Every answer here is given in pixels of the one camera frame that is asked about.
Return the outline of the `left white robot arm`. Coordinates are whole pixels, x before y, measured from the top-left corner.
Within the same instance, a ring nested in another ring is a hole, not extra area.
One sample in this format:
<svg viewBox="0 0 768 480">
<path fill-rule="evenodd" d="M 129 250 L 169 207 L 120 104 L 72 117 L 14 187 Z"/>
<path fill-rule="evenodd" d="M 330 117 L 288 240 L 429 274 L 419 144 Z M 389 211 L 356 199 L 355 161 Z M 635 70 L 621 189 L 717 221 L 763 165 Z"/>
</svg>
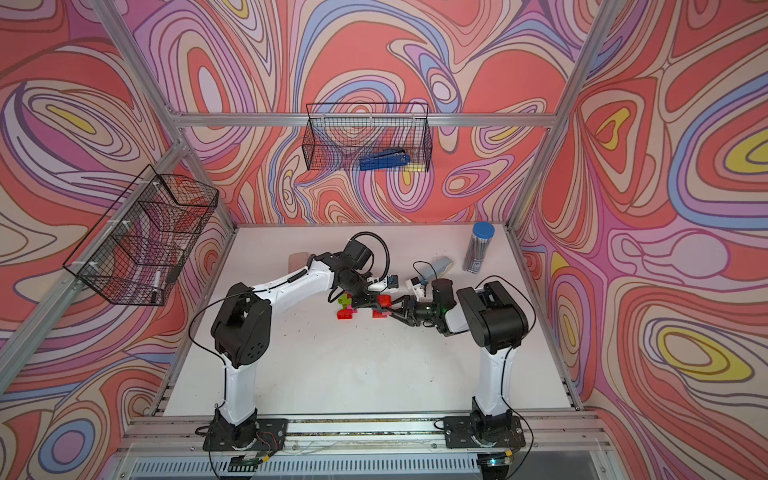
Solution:
<svg viewBox="0 0 768 480">
<path fill-rule="evenodd" d="M 271 282 L 237 283 L 215 301 L 220 309 L 210 329 L 214 347 L 204 350 L 222 362 L 224 391 L 213 419 L 196 432 L 203 450 L 263 456 L 282 450 L 288 421 L 261 419 L 255 404 L 255 370 L 270 346 L 273 318 L 323 292 L 330 299 L 346 294 L 355 306 L 379 310 L 390 265 L 383 238 L 362 231 L 339 252 L 311 254 L 301 268 Z"/>
</svg>

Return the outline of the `red lego brick front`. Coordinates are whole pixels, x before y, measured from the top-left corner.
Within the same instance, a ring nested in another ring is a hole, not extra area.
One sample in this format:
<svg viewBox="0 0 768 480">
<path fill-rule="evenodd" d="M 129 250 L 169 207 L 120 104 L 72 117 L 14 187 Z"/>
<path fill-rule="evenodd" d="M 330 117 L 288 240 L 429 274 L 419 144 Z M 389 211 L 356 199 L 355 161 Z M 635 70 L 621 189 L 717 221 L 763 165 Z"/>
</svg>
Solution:
<svg viewBox="0 0 768 480">
<path fill-rule="evenodd" d="M 390 308 L 392 305 L 392 299 L 390 295 L 378 295 L 377 300 L 381 308 Z"/>
</svg>

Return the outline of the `green lego brick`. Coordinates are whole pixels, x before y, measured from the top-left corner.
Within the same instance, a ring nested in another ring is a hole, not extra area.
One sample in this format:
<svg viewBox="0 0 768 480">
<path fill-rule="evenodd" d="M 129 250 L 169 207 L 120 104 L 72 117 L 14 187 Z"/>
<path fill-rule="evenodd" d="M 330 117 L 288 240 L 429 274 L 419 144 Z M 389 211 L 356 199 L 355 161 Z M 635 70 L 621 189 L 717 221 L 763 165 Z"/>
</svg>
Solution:
<svg viewBox="0 0 768 480">
<path fill-rule="evenodd" d="M 347 309 L 351 305 L 351 297 L 347 293 L 343 293 L 338 299 L 337 303 L 342 309 Z"/>
</svg>

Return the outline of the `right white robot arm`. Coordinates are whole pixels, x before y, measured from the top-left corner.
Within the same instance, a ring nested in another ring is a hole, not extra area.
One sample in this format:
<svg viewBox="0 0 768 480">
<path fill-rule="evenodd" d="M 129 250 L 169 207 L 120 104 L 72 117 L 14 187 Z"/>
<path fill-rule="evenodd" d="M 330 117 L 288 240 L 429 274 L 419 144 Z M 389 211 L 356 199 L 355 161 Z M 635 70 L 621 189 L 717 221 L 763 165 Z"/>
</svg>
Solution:
<svg viewBox="0 0 768 480">
<path fill-rule="evenodd" d="M 526 314 L 499 281 L 456 290 L 451 280 L 438 278 L 431 288 L 429 300 L 380 297 L 379 305 L 409 327 L 433 328 L 445 337 L 468 333 L 480 349 L 470 412 L 438 421 L 446 447 L 519 451 L 526 445 L 523 417 L 507 399 L 505 384 L 507 367 L 531 331 Z"/>
</svg>

